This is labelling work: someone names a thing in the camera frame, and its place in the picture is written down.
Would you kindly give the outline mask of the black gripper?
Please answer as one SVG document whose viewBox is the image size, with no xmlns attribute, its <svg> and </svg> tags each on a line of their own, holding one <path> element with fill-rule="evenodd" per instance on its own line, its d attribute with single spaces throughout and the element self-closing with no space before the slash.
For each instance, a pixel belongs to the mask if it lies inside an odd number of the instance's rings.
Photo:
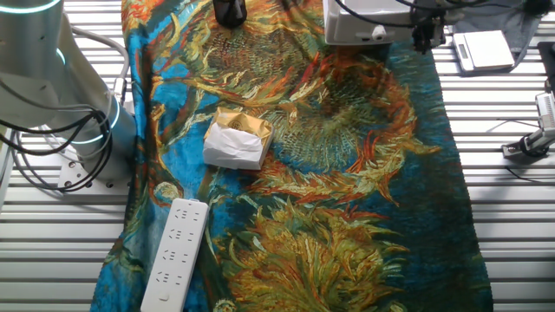
<svg viewBox="0 0 555 312">
<path fill-rule="evenodd" d="M 441 8 L 410 10 L 410 20 L 415 26 L 412 31 L 415 52 L 425 55 L 445 39 L 445 15 L 446 10 Z"/>
</svg>

